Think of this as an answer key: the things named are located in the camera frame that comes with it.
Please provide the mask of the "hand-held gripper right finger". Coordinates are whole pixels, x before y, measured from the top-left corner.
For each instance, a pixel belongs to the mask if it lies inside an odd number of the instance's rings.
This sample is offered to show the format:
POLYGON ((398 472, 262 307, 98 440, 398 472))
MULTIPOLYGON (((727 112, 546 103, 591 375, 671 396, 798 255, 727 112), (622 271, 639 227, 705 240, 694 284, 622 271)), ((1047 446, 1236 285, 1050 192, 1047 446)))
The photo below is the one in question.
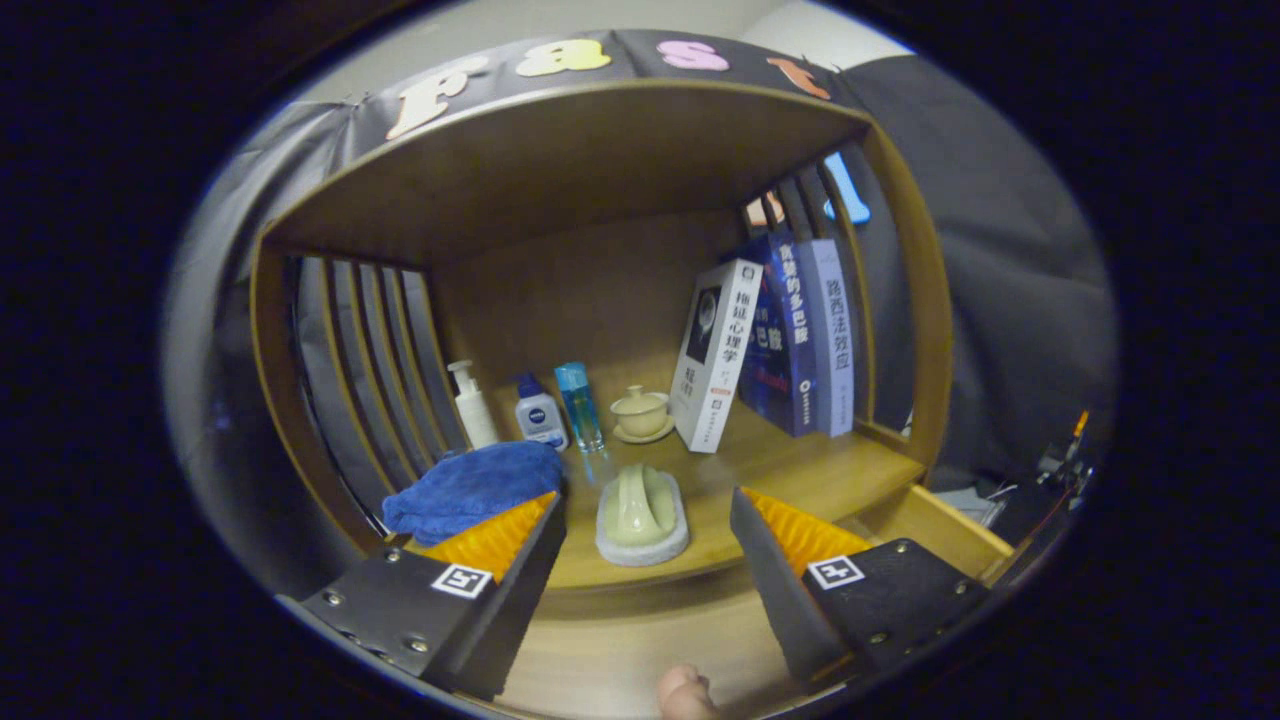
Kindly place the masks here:
POLYGON ((873 544, 746 487, 733 489, 730 527, 788 671, 806 691, 897 671, 989 597, 914 539, 873 544))

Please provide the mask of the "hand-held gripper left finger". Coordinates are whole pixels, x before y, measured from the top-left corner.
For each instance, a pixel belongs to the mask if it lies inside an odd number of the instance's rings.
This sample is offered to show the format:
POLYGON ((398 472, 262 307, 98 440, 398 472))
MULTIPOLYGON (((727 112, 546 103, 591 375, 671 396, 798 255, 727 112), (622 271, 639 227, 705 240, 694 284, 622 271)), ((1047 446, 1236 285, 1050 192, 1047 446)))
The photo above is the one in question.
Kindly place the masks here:
POLYGON ((279 605, 358 664, 415 692, 499 696, 566 538, 547 492, 430 548, 387 544, 279 605))

